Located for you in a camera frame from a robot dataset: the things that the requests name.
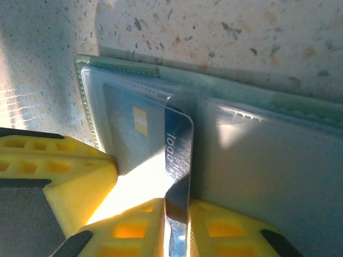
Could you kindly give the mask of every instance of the card chip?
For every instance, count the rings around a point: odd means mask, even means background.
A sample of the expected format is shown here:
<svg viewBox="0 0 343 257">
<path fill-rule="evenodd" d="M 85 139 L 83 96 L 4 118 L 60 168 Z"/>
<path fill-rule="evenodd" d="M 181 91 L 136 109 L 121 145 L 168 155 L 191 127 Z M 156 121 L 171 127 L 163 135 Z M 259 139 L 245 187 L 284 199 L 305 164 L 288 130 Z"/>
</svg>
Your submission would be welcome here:
<svg viewBox="0 0 343 257">
<path fill-rule="evenodd" d="M 133 121 L 135 122 L 135 129 L 139 133 L 148 136 L 148 121 L 146 111 L 134 106 Z"/>
</svg>

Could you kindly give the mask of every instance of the speckled countertop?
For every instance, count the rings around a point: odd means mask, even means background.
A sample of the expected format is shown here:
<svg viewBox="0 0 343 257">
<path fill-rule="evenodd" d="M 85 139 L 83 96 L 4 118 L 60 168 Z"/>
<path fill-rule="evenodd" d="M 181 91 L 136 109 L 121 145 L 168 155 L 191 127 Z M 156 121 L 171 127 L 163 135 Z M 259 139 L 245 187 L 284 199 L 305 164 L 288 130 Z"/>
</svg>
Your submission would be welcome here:
<svg viewBox="0 0 343 257">
<path fill-rule="evenodd" d="M 72 65 L 91 54 L 343 103 L 337 0 L 0 2 L 0 125 L 90 143 Z"/>
</svg>

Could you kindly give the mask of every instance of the granite surface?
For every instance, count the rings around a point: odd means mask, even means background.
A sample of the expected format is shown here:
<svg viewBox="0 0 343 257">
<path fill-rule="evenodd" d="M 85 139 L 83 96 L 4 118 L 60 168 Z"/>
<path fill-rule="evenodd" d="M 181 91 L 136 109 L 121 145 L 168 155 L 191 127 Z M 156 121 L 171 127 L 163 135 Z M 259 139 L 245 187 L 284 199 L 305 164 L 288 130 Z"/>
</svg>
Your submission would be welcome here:
<svg viewBox="0 0 343 257">
<path fill-rule="evenodd" d="M 342 34 L 337 0 L 0 1 L 0 126 L 91 143 L 76 54 L 343 103 Z"/>
</svg>

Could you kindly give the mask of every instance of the stitching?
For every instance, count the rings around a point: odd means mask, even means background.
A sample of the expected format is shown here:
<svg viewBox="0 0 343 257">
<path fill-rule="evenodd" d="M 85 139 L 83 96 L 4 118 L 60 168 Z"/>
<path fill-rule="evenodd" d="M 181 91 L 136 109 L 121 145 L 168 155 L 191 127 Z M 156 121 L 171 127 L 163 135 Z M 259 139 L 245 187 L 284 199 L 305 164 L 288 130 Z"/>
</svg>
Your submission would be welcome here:
<svg viewBox="0 0 343 257">
<path fill-rule="evenodd" d="M 208 88 L 208 89 L 213 89 L 212 86 L 208 86 L 208 85 L 204 85 L 204 84 L 199 84 L 199 83 L 194 83 L 193 81 L 186 80 L 186 79 L 172 78 L 172 77 L 164 76 L 164 75 L 163 76 L 162 75 L 152 75 L 152 74 L 149 74 L 149 73 L 146 73 L 146 72 L 133 71 L 133 70 L 123 69 L 123 68 L 119 68 L 119 67 L 115 67 L 115 66 L 111 66 L 111 65 L 95 64 L 95 63 L 92 63 L 92 62 L 85 62 L 85 61 L 76 61 L 76 64 L 79 64 L 79 63 L 91 64 L 91 65 L 96 66 L 96 67 L 105 67 L 105 68 L 108 68 L 108 69 L 115 69 L 115 70 L 120 70 L 120 71 L 125 71 L 125 72 L 133 72 L 133 73 L 136 73 L 136 74 L 143 74 L 143 75 L 147 75 L 147 76 L 155 77 L 155 78 L 165 78 L 165 79 L 171 80 L 173 82 L 186 82 L 186 83 L 189 83 L 189 84 L 194 85 L 194 86 L 201 86 L 201 87 L 205 87 L 205 88 Z M 78 74 L 79 74 L 80 84 L 82 85 L 79 69 L 78 69 Z M 254 102 L 260 103 L 259 99 L 254 99 L 254 98 L 251 98 L 251 97 L 246 96 L 246 95 L 238 94 L 236 92 L 232 92 L 231 90 L 227 90 L 227 89 L 223 89 L 223 88 L 217 88 L 216 90 L 218 92 L 239 96 L 239 97 L 241 97 L 243 99 L 253 100 Z M 290 110 L 290 109 L 280 108 L 280 107 L 275 107 L 275 106 L 273 107 L 273 109 L 275 111 L 281 111 L 281 112 L 293 114 L 293 115 L 298 116 L 298 117 L 308 118 L 308 119 L 311 119 L 311 120 L 317 120 L 317 121 L 321 121 L 321 122 L 326 123 L 326 124 L 333 123 L 333 124 L 336 124 L 338 126 L 342 126 L 343 127 L 343 120 L 335 120 L 333 118 L 321 118 L 321 117 L 319 117 L 318 115 L 316 115 L 313 112 L 306 113 L 306 112 L 303 112 L 303 111 Z"/>
</svg>

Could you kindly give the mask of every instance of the sunlight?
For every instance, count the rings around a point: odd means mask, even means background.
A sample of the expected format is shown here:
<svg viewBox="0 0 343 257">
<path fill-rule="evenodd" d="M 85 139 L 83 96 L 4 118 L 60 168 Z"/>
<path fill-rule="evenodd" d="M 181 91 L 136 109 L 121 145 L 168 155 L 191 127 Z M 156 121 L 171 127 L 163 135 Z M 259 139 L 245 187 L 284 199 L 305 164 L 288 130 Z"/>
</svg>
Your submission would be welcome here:
<svg viewBox="0 0 343 257">
<path fill-rule="evenodd" d="M 160 150 L 118 182 L 87 225 L 120 214 L 154 198 L 164 198 L 174 180 L 165 172 L 165 151 Z"/>
<path fill-rule="evenodd" d="M 222 149 L 229 149 L 249 134 L 256 126 L 255 122 L 251 122 L 253 119 L 260 120 L 258 116 L 237 112 L 222 105 L 218 106 L 216 115 L 216 129 L 219 145 Z"/>
</svg>

